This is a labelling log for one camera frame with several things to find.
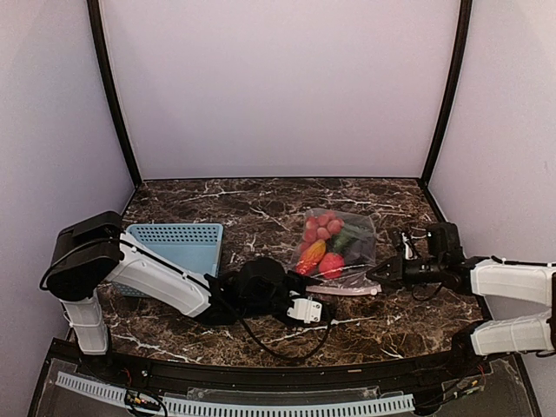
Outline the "clear zip top bag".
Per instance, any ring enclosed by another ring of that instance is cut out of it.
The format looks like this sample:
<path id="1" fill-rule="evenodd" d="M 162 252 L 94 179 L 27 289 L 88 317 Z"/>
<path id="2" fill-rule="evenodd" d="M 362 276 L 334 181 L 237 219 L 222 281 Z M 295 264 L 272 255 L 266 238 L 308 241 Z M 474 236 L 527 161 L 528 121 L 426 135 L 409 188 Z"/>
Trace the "clear zip top bag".
<path id="1" fill-rule="evenodd" d="M 370 216 L 332 209 L 305 212 L 299 245 L 290 261 L 314 283 L 307 291 L 335 296 L 376 296 L 381 285 L 367 277 L 375 266 L 377 237 Z"/>

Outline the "red fake strawberry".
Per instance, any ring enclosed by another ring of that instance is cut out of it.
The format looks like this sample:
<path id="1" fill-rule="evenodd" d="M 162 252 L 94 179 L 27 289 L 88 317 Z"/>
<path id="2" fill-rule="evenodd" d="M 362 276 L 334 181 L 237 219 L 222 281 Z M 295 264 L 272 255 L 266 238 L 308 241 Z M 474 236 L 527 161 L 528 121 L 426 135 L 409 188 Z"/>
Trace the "red fake strawberry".
<path id="1" fill-rule="evenodd" d="M 327 280 L 335 280 L 341 277 L 345 266 L 344 259 L 336 253 L 326 253 L 319 263 L 319 273 Z"/>

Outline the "orange yellow fake mango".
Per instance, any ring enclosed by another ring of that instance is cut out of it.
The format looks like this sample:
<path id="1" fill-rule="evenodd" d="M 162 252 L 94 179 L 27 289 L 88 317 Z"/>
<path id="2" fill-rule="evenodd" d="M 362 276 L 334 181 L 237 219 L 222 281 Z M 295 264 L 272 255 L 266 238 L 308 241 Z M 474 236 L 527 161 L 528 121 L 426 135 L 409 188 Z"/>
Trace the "orange yellow fake mango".
<path id="1" fill-rule="evenodd" d="M 295 271 L 301 275 L 309 275 L 321 262 L 326 253 L 327 243 L 325 240 L 320 239 L 313 242 L 301 254 Z"/>

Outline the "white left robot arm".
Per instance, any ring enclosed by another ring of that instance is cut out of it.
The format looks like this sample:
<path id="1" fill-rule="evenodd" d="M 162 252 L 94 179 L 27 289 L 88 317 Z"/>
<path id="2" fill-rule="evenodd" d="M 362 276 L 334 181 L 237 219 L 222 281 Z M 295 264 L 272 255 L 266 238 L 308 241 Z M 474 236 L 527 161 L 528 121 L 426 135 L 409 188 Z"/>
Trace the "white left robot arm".
<path id="1" fill-rule="evenodd" d="M 104 379 L 122 372 L 96 293 L 104 281 L 171 306 L 205 326 L 273 316 L 286 325 L 331 323 L 327 306 L 307 293 L 314 279 L 268 257 L 220 275 L 223 227 L 218 223 L 134 224 L 114 211 L 63 229 L 39 283 L 62 304 L 80 350 Z"/>

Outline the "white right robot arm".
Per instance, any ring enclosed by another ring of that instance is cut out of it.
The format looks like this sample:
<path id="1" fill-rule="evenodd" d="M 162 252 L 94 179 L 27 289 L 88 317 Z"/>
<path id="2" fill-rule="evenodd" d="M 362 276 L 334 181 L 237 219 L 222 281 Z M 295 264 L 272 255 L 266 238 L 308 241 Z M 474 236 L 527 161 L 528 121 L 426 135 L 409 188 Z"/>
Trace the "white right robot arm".
<path id="1" fill-rule="evenodd" d="M 492 354 L 555 353 L 555 264 L 509 261 L 497 256 L 467 258 L 454 223 L 438 222 L 426 228 L 428 256 L 419 255 L 405 231 L 394 231 L 396 255 L 367 271 L 367 278 L 383 288 L 412 291 L 437 284 L 460 295 L 498 296 L 529 301 L 547 311 L 501 321 L 476 321 L 452 339 L 452 351 L 443 368 L 461 377 L 477 357 Z"/>

